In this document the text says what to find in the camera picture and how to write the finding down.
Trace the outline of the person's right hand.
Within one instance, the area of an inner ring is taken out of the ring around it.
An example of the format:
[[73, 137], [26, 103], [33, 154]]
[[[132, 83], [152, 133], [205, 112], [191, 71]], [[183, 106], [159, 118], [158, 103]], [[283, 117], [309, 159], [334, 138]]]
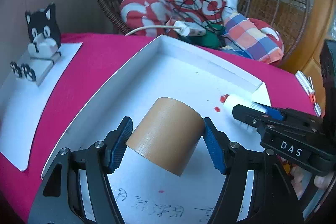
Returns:
[[314, 186], [316, 186], [318, 189], [326, 190], [333, 180], [334, 171], [330, 172], [326, 176], [316, 176], [295, 165], [291, 169], [290, 175], [293, 177], [291, 180], [291, 184], [294, 188], [294, 191], [297, 197], [301, 198], [303, 192], [307, 188], [306, 184], [311, 178], [313, 179]]

